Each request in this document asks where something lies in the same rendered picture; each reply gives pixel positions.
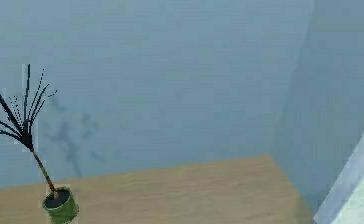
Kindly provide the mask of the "dark plant in green pot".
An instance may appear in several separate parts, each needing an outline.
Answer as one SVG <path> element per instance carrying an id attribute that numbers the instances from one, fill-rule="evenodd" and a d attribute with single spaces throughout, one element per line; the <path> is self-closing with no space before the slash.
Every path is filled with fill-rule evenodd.
<path id="1" fill-rule="evenodd" d="M 56 187 L 50 178 L 44 164 L 39 158 L 33 142 L 33 125 L 38 117 L 38 113 L 46 101 L 46 90 L 48 84 L 42 86 L 44 72 L 41 72 L 39 84 L 34 94 L 31 104 L 29 102 L 31 65 L 26 65 L 26 83 L 22 103 L 22 113 L 17 105 L 17 98 L 11 105 L 8 105 L 0 92 L 0 106 L 6 113 L 6 117 L 11 125 L 0 120 L 0 125 L 7 128 L 0 128 L 0 135 L 6 135 L 27 148 L 34 157 L 37 165 L 45 178 L 49 192 L 42 201 L 42 207 L 47 212 L 51 224 L 70 224 L 79 213 L 79 205 L 74 199 L 73 192 L 69 187 Z"/>

